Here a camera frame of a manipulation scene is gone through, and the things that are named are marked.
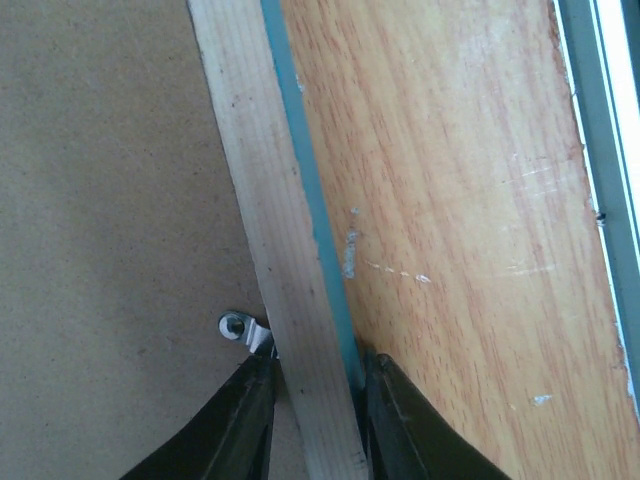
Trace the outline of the brown hardboard backing board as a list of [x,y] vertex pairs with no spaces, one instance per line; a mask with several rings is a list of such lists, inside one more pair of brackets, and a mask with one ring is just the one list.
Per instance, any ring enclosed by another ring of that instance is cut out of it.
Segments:
[[182,1],[1,5],[1,475],[117,479],[263,311]]

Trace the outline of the metal retaining clip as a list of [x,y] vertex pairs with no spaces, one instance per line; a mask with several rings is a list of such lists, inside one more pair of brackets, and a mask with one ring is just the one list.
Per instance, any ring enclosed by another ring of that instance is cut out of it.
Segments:
[[253,355],[278,358],[271,330],[244,312],[224,312],[218,320],[218,329],[224,338],[245,345]]

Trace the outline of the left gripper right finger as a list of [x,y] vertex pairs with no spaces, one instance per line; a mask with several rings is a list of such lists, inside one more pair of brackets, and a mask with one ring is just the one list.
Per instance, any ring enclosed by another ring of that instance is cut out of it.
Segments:
[[364,439],[371,479],[505,479],[387,354],[365,356]]

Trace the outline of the teal picture frame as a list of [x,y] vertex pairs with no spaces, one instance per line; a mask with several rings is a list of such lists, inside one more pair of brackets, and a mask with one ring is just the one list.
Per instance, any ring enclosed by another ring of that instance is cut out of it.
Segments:
[[281,7],[189,10],[308,473],[365,479],[364,375]]

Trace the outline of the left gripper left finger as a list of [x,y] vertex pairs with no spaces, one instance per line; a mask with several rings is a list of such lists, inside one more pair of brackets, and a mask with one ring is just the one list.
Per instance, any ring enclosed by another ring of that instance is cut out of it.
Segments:
[[275,387],[275,360],[249,356],[177,434],[123,477],[266,479]]

